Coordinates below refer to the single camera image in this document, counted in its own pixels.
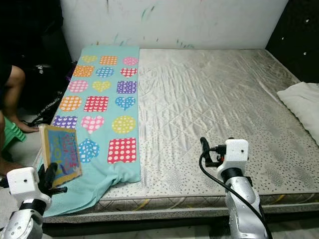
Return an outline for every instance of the white wall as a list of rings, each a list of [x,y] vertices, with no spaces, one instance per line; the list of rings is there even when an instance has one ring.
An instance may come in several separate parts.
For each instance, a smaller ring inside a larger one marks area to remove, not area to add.
[[[288,0],[62,0],[73,59],[91,44],[264,48]]]

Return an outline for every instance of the white pillow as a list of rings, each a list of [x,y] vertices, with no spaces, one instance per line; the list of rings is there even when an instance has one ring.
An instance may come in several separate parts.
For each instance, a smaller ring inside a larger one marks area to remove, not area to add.
[[[300,82],[277,95],[319,145],[319,85]]]

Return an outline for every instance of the quilted mattress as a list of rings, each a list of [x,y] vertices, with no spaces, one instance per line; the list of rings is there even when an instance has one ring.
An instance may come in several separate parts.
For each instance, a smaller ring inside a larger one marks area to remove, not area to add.
[[[265,212],[319,210],[319,148],[276,95],[298,83],[266,50],[141,49],[141,181],[47,223],[214,217],[225,191],[198,167],[200,137],[249,142],[246,176]],[[208,169],[216,175],[215,169]]]

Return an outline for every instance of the book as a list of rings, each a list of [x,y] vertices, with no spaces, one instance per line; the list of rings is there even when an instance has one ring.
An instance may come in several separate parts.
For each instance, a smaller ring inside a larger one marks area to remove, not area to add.
[[[82,175],[76,130],[39,125],[42,156],[45,170],[55,162],[58,164],[52,187],[55,188]]]

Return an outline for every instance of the teal blanket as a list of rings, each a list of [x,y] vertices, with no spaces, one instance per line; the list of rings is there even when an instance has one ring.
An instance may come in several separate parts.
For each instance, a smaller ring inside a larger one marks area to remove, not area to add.
[[[83,175],[44,216],[91,207],[112,185],[140,181],[138,61],[138,47],[82,50],[52,124],[77,130]]]

